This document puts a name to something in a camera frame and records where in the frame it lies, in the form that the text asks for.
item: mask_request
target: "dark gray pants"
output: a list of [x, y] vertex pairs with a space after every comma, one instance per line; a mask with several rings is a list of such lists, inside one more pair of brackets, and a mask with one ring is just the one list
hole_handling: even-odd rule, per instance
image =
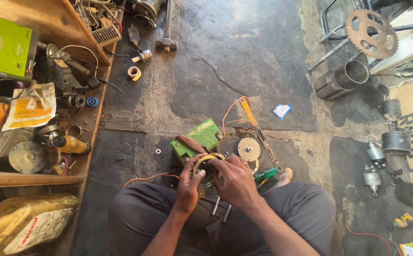
[[[175, 195], [175, 189], [148, 183], [121, 190], [109, 211], [111, 255], [140, 255], [167, 219]], [[329, 192], [313, 183], [292, 182], [263, 198], [321, 256], [330, 255], [336, 205]], [[241, 210], [232, 207], [224, 223], [228, 205], [222, 201], [216, 215], [211, 215], [216, 199], [198, 201], [181, 232], [175, 255], [271, 255], [259, 227]]]

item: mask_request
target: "green box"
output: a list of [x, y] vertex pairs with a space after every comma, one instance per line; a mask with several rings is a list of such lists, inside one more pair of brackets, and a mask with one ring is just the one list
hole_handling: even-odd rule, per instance
[[[184, 134], [187, 137], [190, 137], [197, 141], [200, 145], [204, 146], [208, 150], [212, 150], [215, 146], [219, 145], [221, 140], [224, 138], [219, 131], [219, 128], [213, 122], [213, 119], [208, 119]], [[178, 159], [185, 165], [185, 158], [192, 158], [200, 152], [187, 147], [185, 144], [174, 140], [170, 142], [172, 145], [173, 151], [175, 151]]]
[[39, 32], [0, 18], [0, 78], [30, 81]]

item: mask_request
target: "blue plastic wrapper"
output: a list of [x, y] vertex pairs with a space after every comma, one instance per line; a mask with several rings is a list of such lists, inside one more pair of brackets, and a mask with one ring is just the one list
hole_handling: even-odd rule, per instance
[[283, 119], [284, 116], [287, 115], [287, 113], [289, 113], [289, 111], [292, 109], [292, 106], [290, 105], [280, 105], [278, 104], [274, 109], [273, 109], [273, 113], [279, 117], [279, 119]]

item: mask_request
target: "wooden rack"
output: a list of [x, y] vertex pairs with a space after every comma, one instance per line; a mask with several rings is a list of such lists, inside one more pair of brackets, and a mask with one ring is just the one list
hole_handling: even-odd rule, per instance
[[[108, 80], [113, 56], [106, 54], [99, 47], [69, 0], [0, 0], [0, 17], [38, 31], [40, 33], [39, 41], [45, 44], [54, 43], [58, 48], [66, 45], [79, 45], [89, 48], [99, 61], [96, 76]], [[123, 12], [120, 13], [118, 20], [121, 21], [122, 18]], [[111, 52], [115, 52], [116, 43], [107, 48]], [[68, 47], [63, 51], [69, 53], [73, 59], [84, 59], [96, 63], [96, 59], [88, 50]], [[103, 85], [98, 89], [89, 90], [88, 96], [96, 97], [99, 104], [95, 108], [91, 108], [91, 111], [81, 111], [75, 118], [66, 121], [64, 124], [67, 126], [81, 124], [82, 127], [89, 129], [88, 132], [82, 135], [82, 140], [89, 142], [93, 150], [106, 88], [107, 86]], [[76, 160], [75, 166], [69, 169], [65, 176], [0, 172], [0, 187], [72, 184], [72, 186], [78, 188], [80, 203], [77, 208], [80, 209], [91, 156], [92, 153], [88, 156], [73, 158], [73, 160]], [[65, 256], [70, 254], [78, 216], [79, 210], [74, 214], [64, 234], [53, 242], [55, 249], [52, 249], [49, 255]]]

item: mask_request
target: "yellow oil bottle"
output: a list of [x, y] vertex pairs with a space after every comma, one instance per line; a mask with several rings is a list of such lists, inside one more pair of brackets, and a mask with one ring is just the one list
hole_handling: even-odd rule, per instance
[[0, 256], [23, 252], [61, 235], [78, 204], [70, 194], [9, 198], [0, 203]]
[[91, 146], [89, 143], [81, 141], [70, 135], [54, 137], [52, 139], [52, 145], [57, 147], [63, 153], [86, 155], [91, 152]]

